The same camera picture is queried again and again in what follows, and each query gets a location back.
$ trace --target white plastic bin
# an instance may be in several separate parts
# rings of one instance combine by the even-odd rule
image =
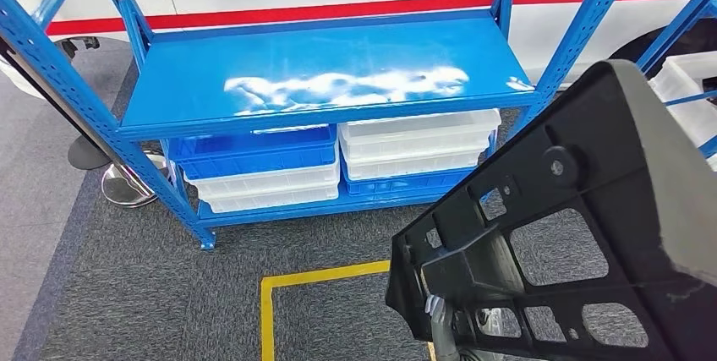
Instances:
[[[484,149],[500,124],[498,109],[490,109],[365,120],[338,128],[343,155],[347,160],[363,160]]]
[[[216,178],[188,179],[185,177],[185,179],[197,188],[202,200],[211,199],[213,196],[267,194],[278,190],[306,189],[338,184],[338,143],[336,144],[336,158],[334,163],[318,167],[242,173]]]
[[[717,52],[668,57],[660,72],[650,80],[662,101],[703,93],[702,79],[717,76]],[[668,107],[695,146],[717,135],[717,107],[707,100],[690,101]]]
[[[438,154],[419,156],[382,156],[373,160],[352,160],[344,156],[349,179],[397,177],[413,173],[443,171],[446,169],[475,167],[478,156],[488,148],[488,140],[478,148],[449,150]]]
[[[717,172],[717,154],[714,154],[713,156],[708,158],[707,163],[712,168],[712,171]]]
[[[298,203],[331,200],[337,197],[338,183],[334,183],[333,185],[318,186],[309,189],[274,191],[267,194],[213,196],[203,200],[209,204],[211,211],[224,213],[228,211],[246,211],[260,207],[296,205]]]

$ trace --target stacked bins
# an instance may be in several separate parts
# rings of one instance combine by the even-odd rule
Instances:
[[[446,192],[473,171],[500,123],[491,109],[339,124],[348,194]]]
[[[714,90],[717,77],[717,51],[675,55],[665,59],[660,72],[649,83],[663,101],[674,101]],[[717,137],[717,102],[698,99],[667,107],[695,146]],[[717,154],[708,156],[710,165]]]
[[[168,155],[215,213],[338,197],[334,125],[171,139]]]

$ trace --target blue metal shelf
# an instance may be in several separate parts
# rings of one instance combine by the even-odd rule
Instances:
[[[112,0],[140,77],[119,122],[45,35],[63,0],[33,20],[0,0],[0,53],[113,160],[133,170],[201,241],[210,227],[426,203],[421,195],[338,200],[215,215],[195,212],[135,141],[319,123],[520,107],[520,129],[552,100],[614,0],[584,0],[533,88],[507,43],[512,0],[490,9],[255,25],[155,34],[135,0]],[[493,134],[491,151],[495,148]],[[172,179],[181,179],[171,166]]]
[[[527,83],[486,10],[157,34],[119,131],[161,139],[526,106]]]
[[[222,227],[253,222],[267,222],[269,220],[346,213],[349,211],[368,211],[386,207],[420,205],[436,202],[446,194],[449,189],[450,188],[428,189],[414,192],[413,194],[402,192],[350,196],[346,190],[346,185],[341,181],[338,185],[339,196],[334,200],[253,209],[251,211],[232,211],[228,213],[214,213],[211,211],[209,204],[200,201],[198,210],[200,218],[199,225],[202,227]]]

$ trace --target chrome stand base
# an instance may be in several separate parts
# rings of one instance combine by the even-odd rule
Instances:
[[[168,175],[167,162],[163,156],[145,151],[147,158],[165,175]],[[140,207],[156,199],[156,195],[141,180],[128,176],[131,172],[127,167],[113,163],[102,176],[102,194],[115,205],[123,207]]]

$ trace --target yellow floor tape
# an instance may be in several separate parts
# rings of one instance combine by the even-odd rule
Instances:
[[[261,360],[274,361],[274,303],[271,290],[275,287],[291,287],[305,283],[331,281],[388,272],[390,261],[376,261],[365,264],[339,266],[324,270],[297,272],[295,274],[265,276],[261,279]],[[435,360],[433,344],[428,344],[430,359]]]

